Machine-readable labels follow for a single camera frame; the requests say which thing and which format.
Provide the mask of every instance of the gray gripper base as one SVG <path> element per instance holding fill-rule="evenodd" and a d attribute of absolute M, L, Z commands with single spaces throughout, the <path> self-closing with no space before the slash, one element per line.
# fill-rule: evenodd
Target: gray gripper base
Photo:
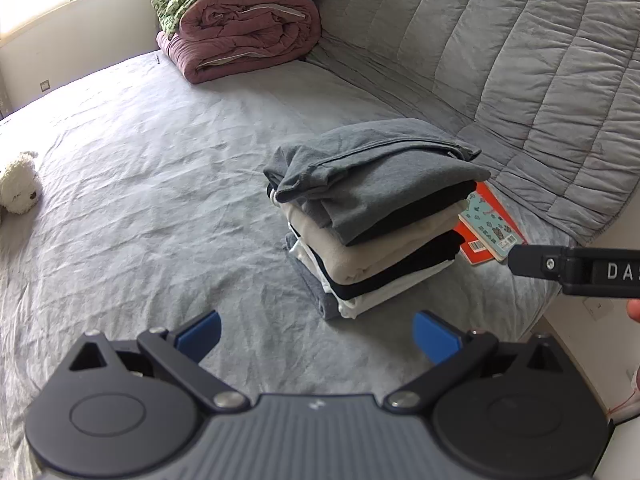
<path fill-rule="evenodd" d="M 384 412 L 371 395 L 263 395 L 248 412 L 213 417 L 186 452 L 138 478 L 484 479 L 444 455 L 420 418 Z"/>

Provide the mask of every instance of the stuffed toy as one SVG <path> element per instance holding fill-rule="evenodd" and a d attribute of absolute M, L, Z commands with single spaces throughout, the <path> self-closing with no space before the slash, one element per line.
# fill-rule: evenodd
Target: stuffed toy
<path fill-rule="evenodd" d="M 33 163 L 36 152 L 20 152 L 0 171 L 0 205 L 22 214 L 40 199 L 42 183 Z"/>

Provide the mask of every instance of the blue gripper pad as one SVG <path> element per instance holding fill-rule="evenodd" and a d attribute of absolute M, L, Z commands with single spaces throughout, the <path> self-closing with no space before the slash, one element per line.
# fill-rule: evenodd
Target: blue gripper pad
<path fill-rule="evenodd" d="M 195 363 L 199 363 L 220 341 L 222 322 L 214 310 L 175 336 L 174 347 Z"/>
<path fill-rule="evenodd" d="M 414 317 L 414 341 L 436 365 L 462 348 L 463 335 L 433 314 L 418 312 Z"/>

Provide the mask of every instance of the stack of folded clothes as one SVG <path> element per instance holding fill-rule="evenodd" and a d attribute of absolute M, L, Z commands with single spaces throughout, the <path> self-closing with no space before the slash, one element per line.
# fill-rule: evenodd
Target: stack of folded clothes
<path fill-rule="evenodd" d="M 352 124 L 286 144 L 264 169 L 289 254 L 323 317 L 358 314 L 448 267 L 479 150 L 415 119 Z"/>

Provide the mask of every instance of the folded white shirt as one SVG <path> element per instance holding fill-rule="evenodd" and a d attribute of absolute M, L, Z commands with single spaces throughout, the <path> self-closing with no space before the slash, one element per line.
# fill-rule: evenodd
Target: folded white shirt
<path fill-rule="evenodd" d="M 372 290 L 351 300 L 343 300 L 338 298 L 334 293 L 331 285 L 327 281 L 326 277 L 320 270 L 316 258 L 311 249 L 300 238 L 293 245 L 289 253 L 297 258 L 322 284 L 322 290 L 327 294 L 333 294 L 335 299 L 338 300 L 338 309 L 342 317 L 356 319 L 359 314 L 373 308 L 374 306 L 383 303 L 383 301 L 397 296 L 401 292 L 406 291 L 414 285 L 417 285 L 423 280 L 434 276 L 441 270 L 449 267 L 455 260 L 445 260 L 442 263 L 437 264 L 427 269 L 411 272 L 400 278 L 381 286 L 377 290 Z"/>

